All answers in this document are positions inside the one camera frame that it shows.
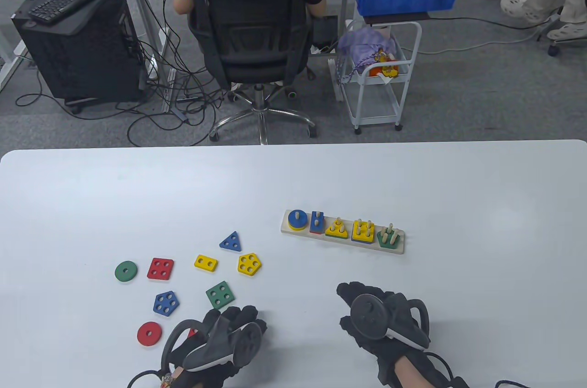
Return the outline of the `person's right hand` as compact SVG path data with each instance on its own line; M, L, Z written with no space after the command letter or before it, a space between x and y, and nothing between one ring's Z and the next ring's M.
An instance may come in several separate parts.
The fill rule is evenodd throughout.
M350 308L350 314L340 319L340 327L376 358L381 384L408 386L396 372L400 359L406 358L433 387L448 386L448 379L426 355L430 322L421 300L359 282L340 283L336 292Z

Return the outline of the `person's left hand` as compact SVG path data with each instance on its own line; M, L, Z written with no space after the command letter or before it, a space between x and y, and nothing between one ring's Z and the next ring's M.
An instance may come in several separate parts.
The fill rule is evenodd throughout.
M211 309L203 321L182 321L162 355L164 381L172 387L220 387L249 365L267 331L255 306Z

